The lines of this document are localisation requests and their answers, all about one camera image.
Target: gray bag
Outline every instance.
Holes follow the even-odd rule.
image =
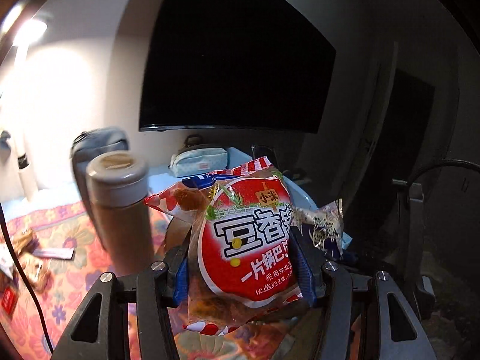
[[[97,224],[88,196],[86,168],[88,163],[95,157],[114,150],[129,150],[127,135],[119,127],[105,127],[84,131],[75,138],[71,145],[70,158],[73,176],[82,197],[83,205],[85,205],[85,209],[95,229],[97,229]]]

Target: black cable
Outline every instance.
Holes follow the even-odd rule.
[[[50,353],[53,353],[53,346],[52,346],[52,342],[50,341],[47,325],[45,324],[45,317],[43,316],[42,308],[40,307],[40,303],[38,302],[37,296],[35,295],[35,292],[33,292],[33,288],[28,282],[27,276],[25,275],[25,272],[23,271],[22,266],[20,265],[20,261],[18,261],[18,257],[14,251],[14,246],[11,244],[10,236],[8,234],[8,229],[7,229],[7,223],[5,222],[5,215],[3,214],[2,203],[0,203],[0,226],[1,226],[1,232],[3,234],[3,238],[5,239],[5,243],[7,244],[8,251],[11,254],[11,258],[13,259],[13,262],[17,267],[18,273],[20,274],[20,277],[22,278],[23,283],[25,284],[25,287],[27,287],[28,292],[30,292],[30,296],[32,297],[33,302],[35,303],[35,306],[37,307],[38,316],[40,317],[40,322],[42,323],[43,334],[45,335],[46,344],[49,346]]]
[[[417,170],[411,177],[409,177],[409,180],[406,183],[406,194],[405,194],[405,204],[408,205],[409,202],[409,190],[412,184],[424,173],[427,173],[431,171],[432,169],[436,168],[443,168],[443,167],[457,167],[457,168],[464,168],[464,169],[469,169],[469,170],[474,170],[475,172],[480,174],[480,165],[474,162],[470,161],[464,161],[464,160],[441,160],[440,162],[437,163],[432,163],[430,165],[421,167],[419,170]]]

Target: blue gripper pad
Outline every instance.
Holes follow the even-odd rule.
[[[295,230],[298,232],[298,228],[295,226],[290,228],[289,258],[292,262],[295,275],[297,276],[298,287],[300,287],[303,298],[308,300],[310,307],[315,307],[317,294],[315,293],[314,274],[308,266],[295,234],[293,234]]]
[[[182,300],[188,296],[188,266],[187,258],[184,258],[177,273],[177,282],[175,284],[175,291],[173,292],[173,302],[178,306]]]

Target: television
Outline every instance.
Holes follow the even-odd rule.
[[[164,0],[139,130],[316,133],[334,61],[330,42],[286,0]]]

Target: plastic wrapper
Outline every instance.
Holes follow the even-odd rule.
[[[33,289],[38,293],[43,292],[50,276],[50,271],[43,260],[30,253],[22,253],[18,261]]]
[[[293,209],[292,226],[297,226],[302,235],[310,237],[313,245],[327,259],[339,260],[342,256],[342,200],[338,199],[318,210]]]
[[[15,254],[19,256],[23,249],[35,239],[36,236],[32,229],[27,228],[22,232],[16,233],[12,239],[11,244]],[[10,255],[10,251],[7,248],[5,240],[1,238],[0,243],[0,270],[11,280],[14,278],[14,261]]]
[[[145,202],[193,224],[191,325],[226,333],[299,293],[287,249],[290,196],[266,157],[184,179]]]

